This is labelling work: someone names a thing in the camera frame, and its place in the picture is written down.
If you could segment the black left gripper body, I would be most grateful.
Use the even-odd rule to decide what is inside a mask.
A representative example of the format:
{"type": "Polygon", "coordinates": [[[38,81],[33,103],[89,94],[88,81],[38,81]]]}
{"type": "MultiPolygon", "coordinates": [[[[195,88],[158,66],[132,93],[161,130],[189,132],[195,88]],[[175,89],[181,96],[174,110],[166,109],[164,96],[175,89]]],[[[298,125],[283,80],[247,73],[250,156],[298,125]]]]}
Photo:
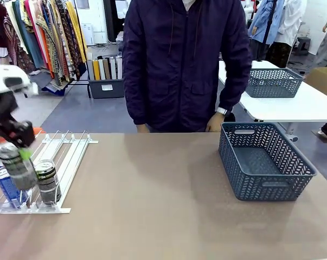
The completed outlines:
{"type": "Polygon", "coordinates": [[[11,113],[18,108],[13,92],[0,94],[0,137],[18,148],[28,148],[35,141],[30,121],[16,121],[11,113]]]}

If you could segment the person's left hand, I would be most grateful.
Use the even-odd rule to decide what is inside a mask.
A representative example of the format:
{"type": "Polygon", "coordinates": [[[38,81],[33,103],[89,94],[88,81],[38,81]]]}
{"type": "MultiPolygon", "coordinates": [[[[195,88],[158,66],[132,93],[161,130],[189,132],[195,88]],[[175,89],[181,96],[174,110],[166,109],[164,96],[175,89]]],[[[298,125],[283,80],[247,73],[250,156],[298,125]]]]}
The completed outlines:
{"type": "Polygon", "coordinates": [[[208,121],[206,132],[220,132],[221,124],[224,122],[225,116],[222,113],[216,112],[208,121]]]}

